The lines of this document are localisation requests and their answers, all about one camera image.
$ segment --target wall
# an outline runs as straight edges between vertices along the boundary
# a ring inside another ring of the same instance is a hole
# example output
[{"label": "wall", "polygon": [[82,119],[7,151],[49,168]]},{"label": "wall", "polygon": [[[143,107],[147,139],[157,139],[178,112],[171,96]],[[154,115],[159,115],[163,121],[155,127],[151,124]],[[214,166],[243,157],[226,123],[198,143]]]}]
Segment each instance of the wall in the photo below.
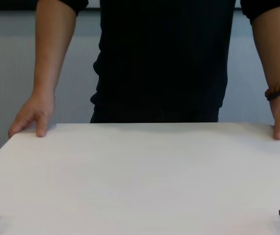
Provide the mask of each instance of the wall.
[{"label": "wall", "polygon": [[[89,122],[97,76],[93,62],[101,33],[98,12],[78,18],[56,94],[54,123]],[[34,13],[0,12],[0,147],[7,130],[32,89]],[[220,121],[272,123],[261,63],[254,48],[249,21],[236,12],[229,57],[229,85]]]}]

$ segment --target person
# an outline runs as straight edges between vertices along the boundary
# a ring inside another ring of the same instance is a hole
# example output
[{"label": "person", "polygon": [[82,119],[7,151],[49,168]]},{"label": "person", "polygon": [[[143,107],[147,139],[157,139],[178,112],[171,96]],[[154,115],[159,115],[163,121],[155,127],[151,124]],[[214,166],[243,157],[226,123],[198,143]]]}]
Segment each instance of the person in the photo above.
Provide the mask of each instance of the person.
[{"label": "person", "polygon": [[[87,0],[39,0],[34,88],[9,137],[44,137],[76,17]],[[280,87],[280,0],[241,0],[267,83]],[[235,0],[101,0],[92,123],[217,122],[227,86]],[[270,102],[280,140],[280,94]]]}]

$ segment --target white table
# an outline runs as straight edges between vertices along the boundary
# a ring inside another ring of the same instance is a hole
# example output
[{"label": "white table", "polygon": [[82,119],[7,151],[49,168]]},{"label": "white table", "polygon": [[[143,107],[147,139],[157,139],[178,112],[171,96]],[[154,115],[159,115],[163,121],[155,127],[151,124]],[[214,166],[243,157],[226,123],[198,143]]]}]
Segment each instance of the white table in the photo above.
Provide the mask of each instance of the white table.
[{"label": "white table", "polygon": [[280,141],[252,124],[65,124],[0,150],[0,235],[280,235]]}]

